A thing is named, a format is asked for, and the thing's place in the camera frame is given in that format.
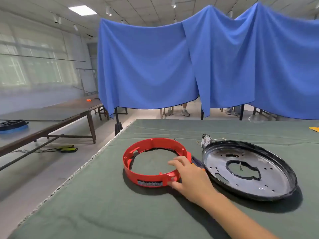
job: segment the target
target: yellow cloth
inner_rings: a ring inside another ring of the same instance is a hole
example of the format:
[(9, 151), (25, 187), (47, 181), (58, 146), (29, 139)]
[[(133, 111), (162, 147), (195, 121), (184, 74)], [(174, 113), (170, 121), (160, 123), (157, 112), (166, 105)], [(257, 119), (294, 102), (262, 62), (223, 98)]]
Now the yellow cloth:
[(309, 129), (319, 132), (319, 127), (309, 127)]

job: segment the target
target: finger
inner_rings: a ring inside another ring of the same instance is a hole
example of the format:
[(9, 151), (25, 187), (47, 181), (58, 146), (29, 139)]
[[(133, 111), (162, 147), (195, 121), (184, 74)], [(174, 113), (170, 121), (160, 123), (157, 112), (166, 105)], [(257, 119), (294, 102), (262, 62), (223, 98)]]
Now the finger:
[(173, 189), (176, 189), (178, 192), (181, 192), (183, 185), (176, 181), (168, 181), (167, 184), (171, 186)]
[(175, 157), (174, 159), (181, 162), (184, 166), (190, 165), (190, 162), (188, 161), (188, 159), (185, 156)]
[(171, 160), (171, 161), (168, 162), (168, 164), (175, 166), (175, 168), (177, 168), (179, 173), (181, 173), (181, 171), (184, 168), (184, 165), (178, 160)]

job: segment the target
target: floor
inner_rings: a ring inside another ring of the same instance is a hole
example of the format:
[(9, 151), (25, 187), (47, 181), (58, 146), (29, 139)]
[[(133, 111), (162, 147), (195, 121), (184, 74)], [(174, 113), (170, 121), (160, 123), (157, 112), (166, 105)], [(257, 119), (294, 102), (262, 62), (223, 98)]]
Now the floor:
[[(190, 117), (182, 116), (181, 106), (176, 106), (174, 115), (164, 116), (163, 119), (199, 120), (200, 109), (201, 102), (197, 99), (187, 105)], [(244, 120), (249, 119), (252, 111), (252, 106), (245, 105)], [(59, 138), (42, 149), (74, 144), (78, 151), (68, 154), (33, 153), (0, 172), (0, 239), (7, 238), (26, 215), (114, 137), (114, 120), (107, 121), (103, 117), (100, 121), (99, 116), (94, 112), (92, 116), (97, 136), (96, 144), (93, 144), (90, 139)], [(128, 115), (119, 115), (123, 127), (135, 119), (160, 119), (160, 111), (128, 109)], [(237, 120), (238, 117), (227, 115), (225, 110), (221, 112), (220, 109), (211, 109), (211, 115), (205, 119)], [(54, 133), (88, 135), (90, 130), (86, 118), (82, 118)], [(46, 138), (39, 139), (22, 149), (31, 150), (45, 141)], [(0, 166), (20, 155), (21, 153), (10, 153), (1, 157)]]

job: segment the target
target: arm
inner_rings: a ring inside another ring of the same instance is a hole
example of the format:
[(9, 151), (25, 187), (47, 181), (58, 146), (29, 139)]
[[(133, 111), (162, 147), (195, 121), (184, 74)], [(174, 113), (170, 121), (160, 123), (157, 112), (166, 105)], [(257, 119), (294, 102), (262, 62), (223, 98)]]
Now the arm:
[(186, 157), (176, 157), (168, 164), (175, 166), (182, 178), (182, 183), (168, 184), (205, 209), (232, 239), (278, 239), (218, 193), (206, 172), (191, 165)]

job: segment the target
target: label sticker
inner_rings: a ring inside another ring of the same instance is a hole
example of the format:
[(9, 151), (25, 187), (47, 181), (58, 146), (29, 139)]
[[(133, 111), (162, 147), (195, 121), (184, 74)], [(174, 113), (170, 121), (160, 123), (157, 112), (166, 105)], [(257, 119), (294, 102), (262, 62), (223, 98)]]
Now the label sticker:
[(143, 181), (138, 179), (138, 184), (144, 186), (163, 186), (163, 181)]

